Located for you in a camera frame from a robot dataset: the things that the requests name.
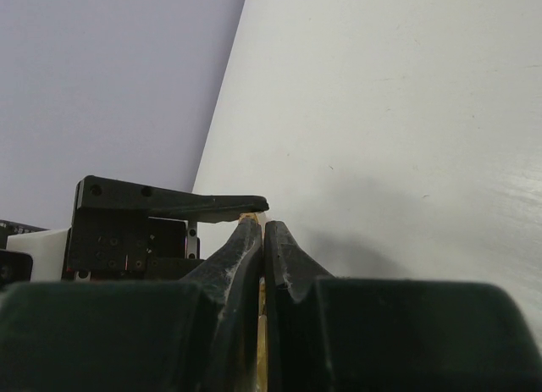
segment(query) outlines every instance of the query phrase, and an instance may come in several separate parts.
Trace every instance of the white surface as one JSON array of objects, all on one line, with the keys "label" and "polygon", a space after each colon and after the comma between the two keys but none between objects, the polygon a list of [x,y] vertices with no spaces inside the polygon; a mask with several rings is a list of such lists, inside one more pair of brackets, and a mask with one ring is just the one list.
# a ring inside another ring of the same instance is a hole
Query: white surface
[{"label": "white surface", "polygon": [[32,256],[31,282],[57,281],[62,278],[68,231],[68,229],[54,229],[39,233],[11,235],[8,237],[6,249]]},{"label": "white surface", "polygon": [[0,218],[88,174],[190,191],[244,0],[0,0]]},{"label": "white surface", "polygon": [[540,1],[246,0],[194,190],[339,275],[499,284],[540,342]]}]

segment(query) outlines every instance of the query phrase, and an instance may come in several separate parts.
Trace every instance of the screw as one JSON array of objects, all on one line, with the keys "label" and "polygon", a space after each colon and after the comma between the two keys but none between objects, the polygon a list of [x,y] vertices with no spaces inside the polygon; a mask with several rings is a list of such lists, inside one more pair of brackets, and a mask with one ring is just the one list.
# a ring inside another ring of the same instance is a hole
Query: screw
[{"label": "screw", "polygon": [[8,281],[14,274],[14,270],[9,265],[2,265],[0,267],[0,278]]},{"label": "screw", "polygon": [[102,194],[102,188],[100,187],[100,185],[92,185],[91,193],[94,196],[100,196]]},{"label": "screw", "polygon": [[141,189],[141,195],[144,196],[144,197],[150,197],[150,196],[152,196],[152,187],[144,186],[144,187]]}]

